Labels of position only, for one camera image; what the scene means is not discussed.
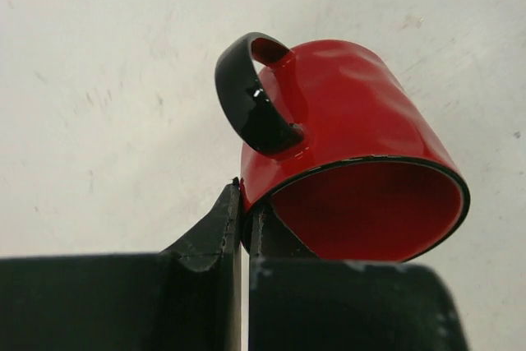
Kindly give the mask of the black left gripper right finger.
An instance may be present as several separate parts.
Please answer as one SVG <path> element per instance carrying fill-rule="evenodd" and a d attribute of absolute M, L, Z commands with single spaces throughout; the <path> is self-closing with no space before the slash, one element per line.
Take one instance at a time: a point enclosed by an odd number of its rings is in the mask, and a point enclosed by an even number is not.
<path fill-rule="evenodd" d="M 449 289 L 428 267 L 324 260 L 258 206 L 247 217 L 250 350 L 467 350 Z"/>

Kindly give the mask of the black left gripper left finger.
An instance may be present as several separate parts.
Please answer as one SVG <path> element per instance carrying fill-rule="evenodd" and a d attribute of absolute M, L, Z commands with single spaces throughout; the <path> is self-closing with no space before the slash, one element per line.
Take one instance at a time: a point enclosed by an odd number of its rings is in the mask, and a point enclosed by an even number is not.
<path fill-rule="evenodd" d="M 161 252 L 1 261 L 4 350 L 239 350 L 239 186 Z"/>

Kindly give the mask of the red mug black handle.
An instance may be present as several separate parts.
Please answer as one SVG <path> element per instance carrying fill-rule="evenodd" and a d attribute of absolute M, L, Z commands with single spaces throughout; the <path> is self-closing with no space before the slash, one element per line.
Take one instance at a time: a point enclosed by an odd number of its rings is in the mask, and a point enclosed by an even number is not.
<path fill-rule="evenodd" d="M 323 259 L 408 261 L 464 222 L 468 185 L 385 63 L 359 44 L 248 33 L 215 87 L 243 142 L 243 208 Z"/>

